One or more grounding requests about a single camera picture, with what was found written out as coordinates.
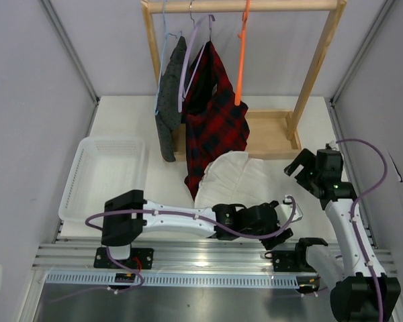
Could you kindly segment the white pleated skirt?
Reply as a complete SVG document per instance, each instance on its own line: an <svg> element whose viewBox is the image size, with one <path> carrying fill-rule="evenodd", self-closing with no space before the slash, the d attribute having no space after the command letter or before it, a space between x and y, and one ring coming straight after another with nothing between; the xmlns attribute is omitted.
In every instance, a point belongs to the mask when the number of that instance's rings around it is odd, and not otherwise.
<svg viewBox="0 0 403 322"><path fill-rule="evenodd" d="M194 207L241 204L252 207L284 197L270 161L246 152L228 152L209 163L199 182Z"/></svg>

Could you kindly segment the orange hanger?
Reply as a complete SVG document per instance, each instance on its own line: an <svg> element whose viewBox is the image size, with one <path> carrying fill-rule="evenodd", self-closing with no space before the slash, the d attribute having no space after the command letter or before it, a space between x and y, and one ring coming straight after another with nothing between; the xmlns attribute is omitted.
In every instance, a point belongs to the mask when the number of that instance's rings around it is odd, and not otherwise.
<svg viewBox="0 0 403 322"><path fill-rule="evenodd" d="M235 91L235 98L234 98L234 104L236 106L240 105L241 96L242 96L242 78L243 78L243 72L244 72L247 20L249 18L250 4L251 4L251 1L246 0L245 10L242 13L242 27L241 27L240 33L238 34L238 38L240 39L240 54L239 54L239 65L238 65L236 91Z"/></svg>

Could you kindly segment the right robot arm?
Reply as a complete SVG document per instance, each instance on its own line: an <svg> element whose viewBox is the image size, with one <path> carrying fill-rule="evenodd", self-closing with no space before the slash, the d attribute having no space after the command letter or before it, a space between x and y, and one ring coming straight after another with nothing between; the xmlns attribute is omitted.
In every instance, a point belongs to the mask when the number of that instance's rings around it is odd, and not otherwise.
<svg viewBox="0 0 403 322"><path fill-rule="evenodd" d="M303 238L293 254L294 265L311 268L330 292L330 307L337 321L389 321L401 287L388 276L365 233L355 189L342 181L341 153L325 148L303 149L284 172L320 201L331 222L341 257L334 256L322 239Z"/></svg>

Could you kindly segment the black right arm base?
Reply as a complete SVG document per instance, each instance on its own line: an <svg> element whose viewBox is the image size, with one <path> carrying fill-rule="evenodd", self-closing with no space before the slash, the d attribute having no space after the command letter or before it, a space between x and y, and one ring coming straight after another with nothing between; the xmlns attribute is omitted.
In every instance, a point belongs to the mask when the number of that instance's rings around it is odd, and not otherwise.
<svg viewBox="0 0 403 322"><path fill-rule="evenodd" d="M264 257L271 261L275 272L316 272L311 266L303 264L295 251L271 250L265 252Z"/></svg>

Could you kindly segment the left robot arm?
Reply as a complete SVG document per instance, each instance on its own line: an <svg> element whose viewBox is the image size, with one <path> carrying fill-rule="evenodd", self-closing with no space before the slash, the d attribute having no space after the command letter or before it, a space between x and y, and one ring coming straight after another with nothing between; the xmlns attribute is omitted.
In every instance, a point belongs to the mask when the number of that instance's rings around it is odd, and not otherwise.
<svg viewBox="0 0 403 322"><path fill-rule="evenodd" d="M259 240L266 250L292 236L290 224L299 218L293 197L251 207L217 204L186 209L146 200L133 190L105 202L101 243L109 248L109 261L125 268L132 261L132 242L143 233L187 233L198 237L232 241L239 237Z"/></svg>

